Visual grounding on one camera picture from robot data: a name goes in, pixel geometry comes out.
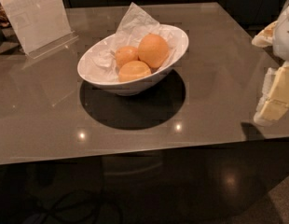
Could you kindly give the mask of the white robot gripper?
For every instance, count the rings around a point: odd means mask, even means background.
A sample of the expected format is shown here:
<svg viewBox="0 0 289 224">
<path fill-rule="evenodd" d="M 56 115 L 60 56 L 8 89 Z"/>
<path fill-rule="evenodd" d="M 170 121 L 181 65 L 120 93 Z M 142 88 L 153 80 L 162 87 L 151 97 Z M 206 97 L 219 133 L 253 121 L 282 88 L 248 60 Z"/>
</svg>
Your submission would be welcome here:
<svg viewBox="0 0 289 224">
<path fill-rule="evenodd" d="M 289 61 L 289 6 L 277 21 L 270 23 L 254 36 L 252 44 L 265 48 L 273 45 L 273 53 Z M 262 97 L 256 107 L 254 123 L 269 126 L 289 110 L 289 62 L 278 69 L 269 68 L 265 74 Z"/>
</svg>

